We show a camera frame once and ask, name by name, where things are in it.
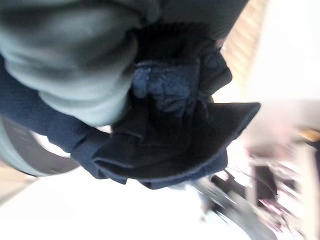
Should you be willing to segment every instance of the person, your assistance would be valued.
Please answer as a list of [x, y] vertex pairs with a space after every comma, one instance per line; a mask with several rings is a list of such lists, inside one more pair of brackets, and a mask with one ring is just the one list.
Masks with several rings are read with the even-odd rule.
[[159, 189], [221, 171], [260, 108], [211, 97], [232, 80], [220, 47], [246, 3], [3, 0], [0, 113], [97, 179]]
[[156, 23], [201, 23], [219, 47], [247, 0], [2, 0], [6, 70], [53, 109], [93, 126], [130, 108], [139, 43]]

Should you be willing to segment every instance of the gray-green sleeve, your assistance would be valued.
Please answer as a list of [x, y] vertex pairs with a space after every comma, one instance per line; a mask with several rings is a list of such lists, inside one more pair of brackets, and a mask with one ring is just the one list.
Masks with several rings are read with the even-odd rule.
[[137, 53], [130, 30], [155, 21], [159, 8], [145, 0], [1, 0], [0, 52], [7, 71], [49, 106], [109, 125], [126, 111]]

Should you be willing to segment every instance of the sleeve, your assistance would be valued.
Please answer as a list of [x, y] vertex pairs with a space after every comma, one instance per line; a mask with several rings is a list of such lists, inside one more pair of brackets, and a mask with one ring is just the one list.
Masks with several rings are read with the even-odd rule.
[[1, 0], [7, 71], [50, 107], [97, 127], [126, 111], [137, 40], [157, 1]]
[[225, 38], [248, 0], [164, 0], [165, 23], [202, 23], [210, 27], [214, 40]]

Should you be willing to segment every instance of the navy blue fabric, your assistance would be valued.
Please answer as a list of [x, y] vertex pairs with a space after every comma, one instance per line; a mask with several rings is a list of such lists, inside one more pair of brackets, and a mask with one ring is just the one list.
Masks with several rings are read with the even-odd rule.
[[260, 108], [259, 103], [210, 100], [231, 81], [214, 45], [205, 37], [177, 33], [158, 35], [146, 49], [140, 46], [132, 108], [111, 135], [45, 105], [36, 91], [6, 73], [3, 61], [0, 113], [48, 136], [95, 178], [122, 184], [132, 178], [150, 189], [196, 180], [226, 167], [226, 147]]

